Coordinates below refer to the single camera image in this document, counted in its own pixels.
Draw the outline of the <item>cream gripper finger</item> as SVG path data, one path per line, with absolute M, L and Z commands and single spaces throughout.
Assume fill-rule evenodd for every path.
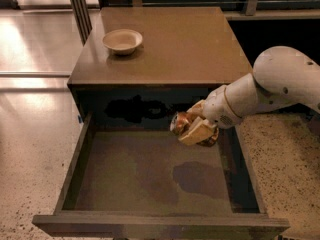
M 203 107 L 204 107 L 205 101 L 200 100 L 197 103 L 195 103 L 191 108 L 187 110 L 188 114 L 191 114 L 193 116 L 199 116 L 203 118 Z
M 197 117 L 178 140 L 185 145 L 212 146 L 218 139 L 218 127 L 207 119 Z

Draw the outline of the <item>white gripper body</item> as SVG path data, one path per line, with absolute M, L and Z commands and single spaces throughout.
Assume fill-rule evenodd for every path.
M 242 118 L 234 113 L 226 96 L 226 85 L 212 91 L 204 101 L 202 114 L 210 122 L 221 129 L 229 129 L 242 122 Z

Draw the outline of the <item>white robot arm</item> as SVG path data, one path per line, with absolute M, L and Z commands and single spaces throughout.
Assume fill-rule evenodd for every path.
M 275 46 L 257 57 L 251 73 L 177 113 L 170 131 L 185 145 L 211 146 L 221 129 L 297 103 L 320 112 L 320 66 L 294 48 Z

